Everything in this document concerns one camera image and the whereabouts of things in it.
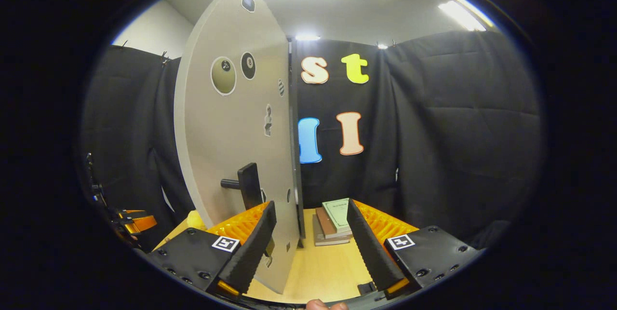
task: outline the black curtain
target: black curtain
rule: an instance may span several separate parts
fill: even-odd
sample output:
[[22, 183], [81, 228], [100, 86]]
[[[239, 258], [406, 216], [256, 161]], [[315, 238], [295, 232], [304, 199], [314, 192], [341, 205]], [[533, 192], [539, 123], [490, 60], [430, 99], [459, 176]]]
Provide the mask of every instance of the black curtain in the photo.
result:
[[[366, 83], [348, 79], [343, 57], [359, 54], [367, 61], [362, 73]], [[305, 208], [318, 207], [322, 202], [339, 198], [354, 198], [372, 207], [401, 217], [403, 211], [395, 202], [397, 185], [398, 141], [396, 110], [388, 67], [383, 52], [376, 46], [336, 40], [298, 41], [293, 60], [321, 57], [326, 60], [329, 79], [322, 84], [305, 83], [300, 72], [294, 75], [298, 91], [298, 119], [315, 117], [317, 148], [322, 155], [319, 163], [303, 163], [302, 196]], [[360, 154], [343, 156], [341, 123], [337, 114], [358, 112]]]
[[516, 48], [499, 33], [455, 31], [384, 54], [405, 220], [476, 241], [505, 228], [496, 221], [526, 202], [542, 159], [537, 93]]
[[[320, 120], [322, 162], [301, 165], [306, 207], [351, 197], [477, 248], [508, 226], [531, 191], [542, 134], [533, 78], [505, 36], [452, 31], [384, 50], [333, 40], [296, 48], [294, 61], [322, 57], [330, 73], [324, 84], [295, 74], [299, 118]], [[365, 84], [346, 77], [341, 58], [352, 53], [368, 62]], [[339, 154], [335, 115], [346, 111], [362, 115], [364, 152], [354, 156]]]
[[109, 205], [154, 215], [157, 225], [139, 237], [147, 250], [194, 209], [174, 138], [178, 66], [179, 59], [164, 65], [160, 55], [111, 46], [95, 68], [84, 102], [84, 159], [92, 153], [94, 176]]

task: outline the white door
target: white door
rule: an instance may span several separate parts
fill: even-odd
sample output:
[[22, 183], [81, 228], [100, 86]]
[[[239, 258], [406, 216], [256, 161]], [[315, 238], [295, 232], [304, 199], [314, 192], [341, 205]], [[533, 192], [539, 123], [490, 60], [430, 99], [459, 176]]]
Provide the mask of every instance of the white door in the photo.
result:
[[189, 37], [174, 97], [182, 173], [207, 227], [245, 210], [240, 191], [220, 181], [257, 164], [277, 224], [271, 260], [255, 278], [278, 293], [299, 239], [287, 56], [286, 36], [263, 0], [214, 0]]

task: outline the wooden table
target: wooden table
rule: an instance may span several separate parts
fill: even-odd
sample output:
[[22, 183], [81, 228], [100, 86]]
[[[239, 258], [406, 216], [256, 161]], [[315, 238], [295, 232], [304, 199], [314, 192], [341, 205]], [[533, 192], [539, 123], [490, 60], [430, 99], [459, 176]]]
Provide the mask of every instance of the wooden table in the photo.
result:
[[[306, 303], [316, 298], [330, 302], [357, 297], [360, 295], [358, 284], [372, 281], [353, 238], [347, 244], [315, 246], [313, 214], [315, 209], [304, 209], [304, 248], [295, 252], [283, 294], [253, 279], [246, 296], [281, 303]], [[159, 246], [187, 228], [189, 224], [185, 219]]]

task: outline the billiard ball sticker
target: billiard ball sticker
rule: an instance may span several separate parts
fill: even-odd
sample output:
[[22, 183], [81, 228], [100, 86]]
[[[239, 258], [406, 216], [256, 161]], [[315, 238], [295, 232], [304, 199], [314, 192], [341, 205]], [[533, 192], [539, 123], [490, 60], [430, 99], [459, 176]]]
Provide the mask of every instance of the billiard ball sticker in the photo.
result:
[[255, 77], [255, 57], [248, 52], [242, 55], [242, 74], [249, 80]]
[[236, 88], [236, 68], [227, 57], [218, 57], [210, 68], [212, 86], [218, 94], [229, 95]]

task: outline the book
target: book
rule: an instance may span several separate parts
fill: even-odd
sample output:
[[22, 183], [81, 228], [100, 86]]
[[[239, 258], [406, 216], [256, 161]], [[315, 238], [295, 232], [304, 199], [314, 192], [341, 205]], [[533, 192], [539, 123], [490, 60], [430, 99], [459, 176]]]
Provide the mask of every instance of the book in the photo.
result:
[[337, 233], [335, 225], [332, 223], [330, 216], [328, 216], [328, 213], [326, 213], [326, 209], [324, 209], [323, 207], [318, 207], [317, 209], [315, 209], [315, 214], [317, 214], [317, 219], [319, 220], [326, 239], [339, 238], [351, 234], [351, 231], [343, 231], [341, 233]]
[[330, 202], [323, 202], [322, 206], [326, 209], [326, 213], [330, 216], [332, 223], [335, 225], [337, 233], [344, 233], [351, 231], [347, 222], [347, 208], [349, 204], [349, 198], [332, 200]]
[[313, 215], [313, 239], [315, 240], [315, 246], [346, 244], [351, 240], [351, 234], [326, 239], [322, 225], [319, 223], [319, 218], [317, 218], [317, 215]]

